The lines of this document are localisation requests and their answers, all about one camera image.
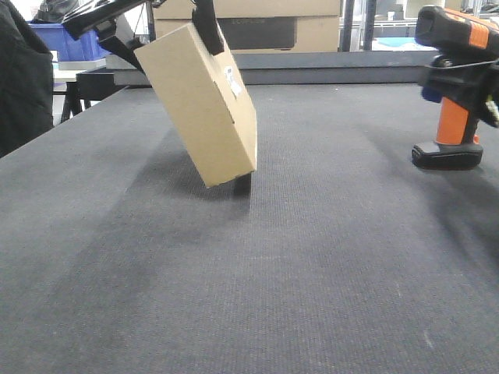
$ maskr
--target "dark gray carpet surface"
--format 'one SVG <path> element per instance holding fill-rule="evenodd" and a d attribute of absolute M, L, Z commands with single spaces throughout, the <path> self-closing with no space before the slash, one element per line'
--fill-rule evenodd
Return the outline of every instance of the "dark gray carpet surface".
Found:
<path fill-rule="evenodd" d="M 203 187 L 151 90 L 0 160 L 0 372 L 499 372 L 499 133 L 422 171 L 417 86 L 249 91 L 250 196 Z"/>

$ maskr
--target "white label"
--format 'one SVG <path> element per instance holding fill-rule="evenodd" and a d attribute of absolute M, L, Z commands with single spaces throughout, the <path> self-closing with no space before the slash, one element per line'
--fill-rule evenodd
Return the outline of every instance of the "white label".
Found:
<path fill-rule="evenodd" d="M 224 69 L 224 74 L 229 86 L 231 87 L 232 93 L 234 94 L 234 96 L 238 97 L 242 92 L 242 87 L 235 81 L 232 67 L 226 66 Z"/>

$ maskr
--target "black jacket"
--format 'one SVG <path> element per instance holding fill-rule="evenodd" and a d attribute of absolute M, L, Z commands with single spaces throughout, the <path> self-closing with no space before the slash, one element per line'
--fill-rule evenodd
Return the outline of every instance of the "black jacket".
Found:
<path fill-rule="evenodd" d="M 10 0 L 0 0 L 0 157 L 53 128 L 51 61 Z"/>

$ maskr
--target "cardboard box in background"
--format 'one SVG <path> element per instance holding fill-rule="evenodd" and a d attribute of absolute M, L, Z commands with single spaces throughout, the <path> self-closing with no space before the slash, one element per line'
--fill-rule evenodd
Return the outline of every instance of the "cardboard box in background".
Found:
<path fill-rule="evenodd" d="M 417 19 L 425 5 L 438 5 L 442 8 L 461 10 L 461 0 L 404 0 L 404 18 Z"/>
<path fill-rule="evenodd" d="M 158 37 L 188 23 L 187 19 L 156 19 Z M 336 52 L 339 17 L 274 17 L 219 19 L 234 53 Z"/>
<path fill-rule="evenodd" d="M 257 115 L 228 46 L 207 51 L 187 23 L 135 50 L 207 187 L 257 168 Z"/>
<path fill-rule="evenodd" d="M 214 0 L 217 18 L 338 16 L 340 0 Z M 154 10 L 155 19 L 190 19 L 194 5 L 168 0 Z"/>

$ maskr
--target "blue storage bin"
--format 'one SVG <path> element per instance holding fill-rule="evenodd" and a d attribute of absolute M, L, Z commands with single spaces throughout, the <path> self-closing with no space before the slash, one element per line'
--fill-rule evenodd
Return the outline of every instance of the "blue storage bin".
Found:
<path fill-rule="evenodd" d="M 59 61 L 94 61 L 109 54 L 97 43 L 97 34 L 90 30 L 75 41 L 60 23 L 30 23 L 48 49 L 58 52 Z"/>

